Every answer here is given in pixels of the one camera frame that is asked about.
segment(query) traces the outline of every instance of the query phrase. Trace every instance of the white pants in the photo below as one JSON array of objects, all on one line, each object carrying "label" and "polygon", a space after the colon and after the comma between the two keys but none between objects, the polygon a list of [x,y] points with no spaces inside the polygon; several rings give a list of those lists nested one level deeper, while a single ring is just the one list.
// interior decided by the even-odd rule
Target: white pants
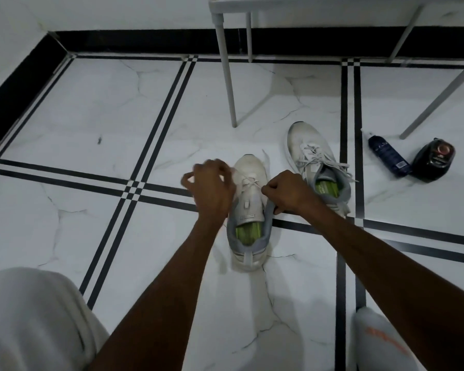
[{"label": "white pants", "polygon": [[67,277],[0,271],[0,371],[81,371],[108,332]]}]

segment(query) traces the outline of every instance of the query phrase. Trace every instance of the forearm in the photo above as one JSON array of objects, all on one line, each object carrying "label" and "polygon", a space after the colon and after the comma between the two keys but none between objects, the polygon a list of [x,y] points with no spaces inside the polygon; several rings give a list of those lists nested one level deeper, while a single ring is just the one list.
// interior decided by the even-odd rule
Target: forearm
[{"label": "forearm", "polygon": [[89,370],[180,370],[210,249],[221,223],[199,219],[117,326]]},{"label": "forearm", "polygon": [[328,208],[302,216],[344,257],[428,369],[464,369],[464,292]]}]

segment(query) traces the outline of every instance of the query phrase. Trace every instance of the shoe tongue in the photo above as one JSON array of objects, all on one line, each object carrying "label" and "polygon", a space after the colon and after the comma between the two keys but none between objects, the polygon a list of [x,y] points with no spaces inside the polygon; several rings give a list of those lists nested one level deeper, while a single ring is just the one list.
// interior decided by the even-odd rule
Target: shoe tongue
[{"label": "shoe tongue", "polygon": [[320,174],[318,174],[318,177],[316,177],[316,181],[330,181],[337,183],[337,176],[332,169],[324,166]]},{"label": "shoe tongue", "polygon": [[237,225],[265,221],[263,202],[259,187],[251,185],[239,196],[239,204],[235,207]]}]

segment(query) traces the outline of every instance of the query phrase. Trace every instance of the black baseboard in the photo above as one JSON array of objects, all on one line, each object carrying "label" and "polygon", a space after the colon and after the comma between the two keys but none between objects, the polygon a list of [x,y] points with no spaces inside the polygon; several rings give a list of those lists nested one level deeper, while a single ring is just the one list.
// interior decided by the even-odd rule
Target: black baseboard
[{"label": "black baseboard", "polygon": [[[253,53],[266,55],[388,57],[404,27],[253,29]],[[215,31],[100,30],[57,32],[74,52],[218,53]],[[226,29],[230,54],[247,51],[246,30]],[[400,56],[464,58],[464,27],[415,27]]]},{"label": "black baseboard", "polygon": [[0,86],[0,140],[24,113],[65,57],[65,50],[45,36]]}]

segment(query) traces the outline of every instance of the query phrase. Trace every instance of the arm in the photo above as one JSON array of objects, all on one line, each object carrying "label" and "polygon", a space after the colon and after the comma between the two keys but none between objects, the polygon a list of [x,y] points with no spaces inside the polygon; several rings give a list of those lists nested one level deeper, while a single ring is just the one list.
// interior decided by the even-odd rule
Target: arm
[{"label": "arm", "polygon": [[[194,183],[188,181],[192,176]],[[194,196],[198,220],[101,348],[89,371],[182,368],[201,278],[229,213],[235,185],[229,167],[217,160],[195,165],[181,182]]]},{"label": "arm", "polygon": [[344,257],[428,370],[464,370],[464,291],[330,210],[298,174],[262,192],[301,215]]}]

